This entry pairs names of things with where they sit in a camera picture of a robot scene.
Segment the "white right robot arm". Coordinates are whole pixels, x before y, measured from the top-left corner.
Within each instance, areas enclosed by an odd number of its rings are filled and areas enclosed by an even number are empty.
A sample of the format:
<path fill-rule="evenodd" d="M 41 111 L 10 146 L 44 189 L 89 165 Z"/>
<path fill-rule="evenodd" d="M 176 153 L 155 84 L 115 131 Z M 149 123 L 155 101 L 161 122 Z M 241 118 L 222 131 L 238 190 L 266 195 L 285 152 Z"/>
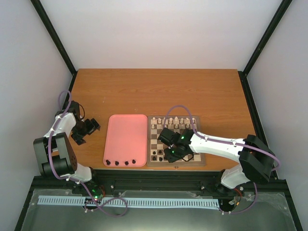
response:
<path fill-rule="evenodd" d="M 247 182 L 267 184 L 275 170 L 274 164 L 279 163 L 274 153 L 254 135 L 248 135 L 245 139 L 228 139 L 193 129 L 178 133 L 164 128 L 157 139 L 167 146 L 164 154 L 170 163 L 189 154 L 211 154 L 236 162 L 235 167 L 222 171 L 217 182 L 228 189 Z"/>

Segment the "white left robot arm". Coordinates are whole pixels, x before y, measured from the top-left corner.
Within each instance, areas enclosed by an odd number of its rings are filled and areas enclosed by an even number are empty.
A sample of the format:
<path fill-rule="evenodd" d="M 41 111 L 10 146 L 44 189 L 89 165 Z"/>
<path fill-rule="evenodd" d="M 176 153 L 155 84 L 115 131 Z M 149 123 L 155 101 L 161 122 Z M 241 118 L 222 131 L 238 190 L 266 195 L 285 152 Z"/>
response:
<path fill-rule="evenodd" d="M 51 129 L 43 137 L 33 141 L 40 174 L 44 177 L 57 175 L 62 180 L 83 182 L 83 188 L 88 193 L 96 193 L 100 188 L 100 181 L 92 177 L 91 167 L 78 163 L 69 137 L 77 145 L 82 145 L 86 142 L 86 135 L 99 129 L 100 125 L 94 118 L 83 120 L 76 111 L 57 112 Z"/>

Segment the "white chess pieces row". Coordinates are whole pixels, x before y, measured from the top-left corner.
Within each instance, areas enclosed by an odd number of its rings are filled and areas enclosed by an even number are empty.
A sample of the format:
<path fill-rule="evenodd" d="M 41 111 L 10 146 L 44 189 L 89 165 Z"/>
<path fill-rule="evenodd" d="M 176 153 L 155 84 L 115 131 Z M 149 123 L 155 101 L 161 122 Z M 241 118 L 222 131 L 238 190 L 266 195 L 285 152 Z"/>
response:
<path fill-rule="evenodd" d="M 161 132 L 163 128 L 181 133 L 185 129 L 192 129 L 193 126 L 196 130 L 200 128 L 199 117 L 193 116 L 190 119 L 188 116 L 169 116 L 165 122 L 165 117 L 156 115 L 148 116 L 148 130 L 150 132 Z"/>

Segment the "left controller board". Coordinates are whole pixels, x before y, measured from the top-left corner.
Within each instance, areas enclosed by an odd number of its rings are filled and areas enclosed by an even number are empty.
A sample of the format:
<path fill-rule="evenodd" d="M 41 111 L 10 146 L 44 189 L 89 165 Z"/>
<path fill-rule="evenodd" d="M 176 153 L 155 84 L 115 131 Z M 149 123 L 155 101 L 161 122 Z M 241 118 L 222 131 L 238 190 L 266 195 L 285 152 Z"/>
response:
<path fill-rule="evenodd" d="M 105 188 L 103 185 L 99 186 L 88 186 L 88 190 L 91 192 L 92 197 L 98 205 L 102 204 L 103 198 L 105 197 Z M 86 197 L 85 205 L 95 205 L 93 200 L 90 197 Z"/>

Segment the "controller board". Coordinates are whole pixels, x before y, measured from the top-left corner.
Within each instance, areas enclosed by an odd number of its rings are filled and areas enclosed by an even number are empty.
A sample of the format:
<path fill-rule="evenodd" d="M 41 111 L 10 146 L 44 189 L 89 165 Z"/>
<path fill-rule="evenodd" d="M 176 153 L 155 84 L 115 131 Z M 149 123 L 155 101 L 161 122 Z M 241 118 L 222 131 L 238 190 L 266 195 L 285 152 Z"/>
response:
<path fill-rule="evenodd" d="M 222 199 L 219 203 L 219 208 L 223 212 L 231 213 L 240 204 L 242 197 L 244 195 L 243 186 L 238 186 L 231 190 L 231 197 L 227 199 Z"/>
<path fill-rule="evenodd" d="M 88 190 L 91 192 L 92 197 L 98 205 L 102 204 L 103 198 L 105 197 L 105 188 L 103 185 L 99 186 L 88 186 Z M 86 197 L 85 205 L 95 205 L 93 200 L 90 197 Z"/>

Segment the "right controller board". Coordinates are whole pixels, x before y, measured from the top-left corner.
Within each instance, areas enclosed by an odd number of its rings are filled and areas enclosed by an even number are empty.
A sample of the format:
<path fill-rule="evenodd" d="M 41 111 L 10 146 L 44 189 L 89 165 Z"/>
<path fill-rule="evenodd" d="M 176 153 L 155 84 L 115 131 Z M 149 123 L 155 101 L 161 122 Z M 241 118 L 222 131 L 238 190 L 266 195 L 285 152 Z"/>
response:
<path fill-rule="evenodd" d="M 223 212 L 231 213 L 240 204 L 242 197 L 244 195 L 243 186 L 238 186 L 231 190 L 231 197 L 227 199 L 222 199 L 219 203 L 219 208 Z"/>

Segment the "wooden chessboard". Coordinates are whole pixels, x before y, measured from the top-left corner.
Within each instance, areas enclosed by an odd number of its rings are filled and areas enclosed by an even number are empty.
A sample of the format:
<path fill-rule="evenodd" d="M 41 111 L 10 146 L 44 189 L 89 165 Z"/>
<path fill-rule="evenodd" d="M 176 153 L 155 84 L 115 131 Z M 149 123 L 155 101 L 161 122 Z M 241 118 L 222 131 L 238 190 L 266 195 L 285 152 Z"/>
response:
<path fill-rule="evenodd" d="M 147 166 L 149 167 L 173 167 L 178 168 L 181 166 L 184 167 L 193 167 L 193 166 L 205 166 L 205 155 L 204 154 L 194 154 L 194 158 L 188 162 L 183 160 L 178 160 L 174 163 L 169 163 L 167 160 L 164 160 L 164 149 L 167 148 L 162 142 L 157 138 L 161 132 L 157 133 L 156 131 L 150 132 L 148 130 L 148 146 L 147 146 Z"/>

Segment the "pink plastic tray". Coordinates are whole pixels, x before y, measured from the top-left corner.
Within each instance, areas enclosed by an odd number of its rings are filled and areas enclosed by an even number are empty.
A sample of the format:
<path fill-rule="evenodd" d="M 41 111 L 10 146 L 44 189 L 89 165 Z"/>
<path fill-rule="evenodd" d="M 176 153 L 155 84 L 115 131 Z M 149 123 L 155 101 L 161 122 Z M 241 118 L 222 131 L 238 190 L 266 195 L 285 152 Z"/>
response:
<path fill-rule="evenodd" d="M 107 167 L 142 167 L 147 161 L 147 116 L 112 115 L 109 118 L 103 163 Z"/>

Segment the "black aluminium frame rail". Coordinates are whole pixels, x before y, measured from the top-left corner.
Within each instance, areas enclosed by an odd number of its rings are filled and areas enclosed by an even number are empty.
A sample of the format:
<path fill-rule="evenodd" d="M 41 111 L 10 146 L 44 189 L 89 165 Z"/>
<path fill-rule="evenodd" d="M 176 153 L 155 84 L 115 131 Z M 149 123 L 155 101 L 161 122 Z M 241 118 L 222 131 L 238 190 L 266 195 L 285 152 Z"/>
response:
<path fill-rule="evenodd" d="M 210 189 L 216 181 L 216 171 L 145 171 L 145 170 L 96 170 L 94 183 L 86 183 L 92 195 L 103 194 L 118 197 L 125 191 L 154 192 L 190 192 L 200 196 L 217 199 L 232 198 L 236 195 L 231 190 L 229 195 L 223 195 Z M 34 177 L 29 191 L 35 189 L 69 189 L 74 194 L 88 195 L 81 185 L 72 181 L 58 180 L 54 177 Z M 290 197 L 286 180 L 270 178 L 266 185 L 257 184 L 259 193 L 284 193 Z"/>

